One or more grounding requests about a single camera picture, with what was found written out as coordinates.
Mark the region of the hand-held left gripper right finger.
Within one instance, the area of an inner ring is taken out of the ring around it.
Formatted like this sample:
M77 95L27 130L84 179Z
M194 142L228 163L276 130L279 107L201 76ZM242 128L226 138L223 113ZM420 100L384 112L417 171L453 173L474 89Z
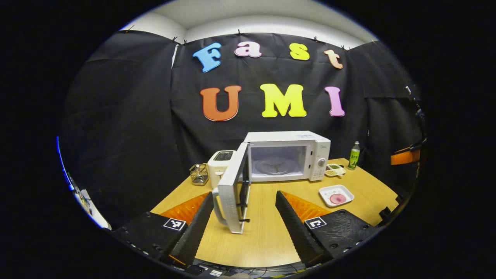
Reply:
M296 195L277 191L277 208L301 262L308 268L336 261L379 232L351 212L330 212Z

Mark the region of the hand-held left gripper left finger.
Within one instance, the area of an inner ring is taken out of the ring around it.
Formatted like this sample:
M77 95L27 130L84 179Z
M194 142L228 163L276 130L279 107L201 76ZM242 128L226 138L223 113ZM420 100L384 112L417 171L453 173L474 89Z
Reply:
M187 268L195 259L213 202L208 192L161 214L144 212L111 234L157 261Z

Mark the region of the white square plate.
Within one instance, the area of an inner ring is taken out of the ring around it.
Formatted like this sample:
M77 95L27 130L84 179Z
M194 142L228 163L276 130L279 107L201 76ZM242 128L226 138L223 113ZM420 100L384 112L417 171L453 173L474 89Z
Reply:
M347 202L340 205L334 205L330 203L329 197L333 194L343 194L344 196L346 196ZM333 186L321 188L319 189L319 195L326 204L326 206L330 208L335 208L337 206L345 205L353 201L353 199L355 198L355 196L351 193L351 191L348 188L346 188L344 185L333 185Z

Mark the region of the white microwave oven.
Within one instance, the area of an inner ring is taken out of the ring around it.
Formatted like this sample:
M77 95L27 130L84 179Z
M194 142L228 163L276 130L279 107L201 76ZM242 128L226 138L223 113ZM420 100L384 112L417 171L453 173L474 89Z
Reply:
M212 190L214 212L231 233L243 233L250 185L324 178L331 141L310 131L249 132Z

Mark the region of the green drink bottle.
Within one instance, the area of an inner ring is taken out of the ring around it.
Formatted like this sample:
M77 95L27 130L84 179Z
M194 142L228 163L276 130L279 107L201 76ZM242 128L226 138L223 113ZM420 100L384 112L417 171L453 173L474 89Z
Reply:
M350 151L350 157L349 157L349 163L348 163L348 169L349 170L355 170L356 169L356 166L358 164L358 159L360 157L360 153L361 153L360 142L355 141L354 145Z

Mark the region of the white toaster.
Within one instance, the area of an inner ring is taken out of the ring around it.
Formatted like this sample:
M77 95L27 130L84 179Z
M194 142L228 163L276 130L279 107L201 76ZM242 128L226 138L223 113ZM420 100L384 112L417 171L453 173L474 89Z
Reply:
M234 162L235 150L219 150L207 163L212 189L215 189L227 168Z

